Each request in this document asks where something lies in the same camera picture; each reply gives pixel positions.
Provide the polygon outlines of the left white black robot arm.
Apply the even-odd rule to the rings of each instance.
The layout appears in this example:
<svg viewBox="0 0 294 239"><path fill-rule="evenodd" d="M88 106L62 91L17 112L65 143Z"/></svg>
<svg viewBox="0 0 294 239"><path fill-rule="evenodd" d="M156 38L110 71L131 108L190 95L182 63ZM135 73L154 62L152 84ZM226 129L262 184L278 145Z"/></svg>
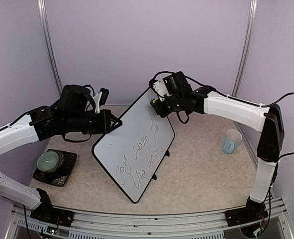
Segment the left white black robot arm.
<svg viewBox="0 0 294 239"><path fill-rule="evenodd" d="M27 111L0 127L0 156L55 135L65 138L71 132L89 136L112 132L122 125L122 121L111 110L101 109L108 95L106 88L95 93L91 85L65 85L59 99L51 106ZM25 186L1 171L0 196L30 209L33 219L71 226L72 211L54 207L45 190Z"/></svg>

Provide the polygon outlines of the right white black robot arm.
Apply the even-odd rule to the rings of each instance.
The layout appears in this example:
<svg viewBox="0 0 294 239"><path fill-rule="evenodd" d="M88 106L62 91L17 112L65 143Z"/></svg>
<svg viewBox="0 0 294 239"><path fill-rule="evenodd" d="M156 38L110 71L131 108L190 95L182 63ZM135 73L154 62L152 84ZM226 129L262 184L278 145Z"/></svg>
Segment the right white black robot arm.
<svg viewBox="0 0 294 239"><path fill-rule="evenodd" d="M225 217L231 227L270 216L265 202L277 176L285 135L280 107L223 95L208 85L193 90L188 83L189 77L183 72L167 74L161 81L155 77L149 81L149 87L157 95L151 106L160 117L180 112L187 116L192 113L214 115L244 124L261 134L257 147L257 172L250 196L245 207L228 210Z"/></svg>

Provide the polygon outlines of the white whiteboard black frame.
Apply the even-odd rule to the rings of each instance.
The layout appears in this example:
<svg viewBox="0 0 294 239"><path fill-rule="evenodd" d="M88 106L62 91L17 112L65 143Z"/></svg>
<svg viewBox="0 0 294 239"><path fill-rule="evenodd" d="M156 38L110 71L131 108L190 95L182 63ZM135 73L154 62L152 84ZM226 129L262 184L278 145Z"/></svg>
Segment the white whiteboard black frame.
<svg viewBox="0 0 294 239"><path fill-rule="evenodd" d="M120 116L122 126L104 134L92 155L133 203L138 203L174 141L168 118L151 106L156 97L148 88Z"/></svg>

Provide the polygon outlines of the yellow black whiteboard eraser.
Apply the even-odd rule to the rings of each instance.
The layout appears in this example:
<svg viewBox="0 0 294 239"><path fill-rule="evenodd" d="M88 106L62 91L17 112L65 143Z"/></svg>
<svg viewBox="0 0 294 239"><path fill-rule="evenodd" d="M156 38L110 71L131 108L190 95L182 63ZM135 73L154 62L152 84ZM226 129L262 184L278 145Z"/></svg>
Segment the yellow black whiteboard eraser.
<svg viewBox="0 0 294 239"><path fill-rule="evenodd" d="M158 99L153 99L153 100L150 102L150 104L151 104L151 105L154 105L157 101L158 101Z"/></svg>

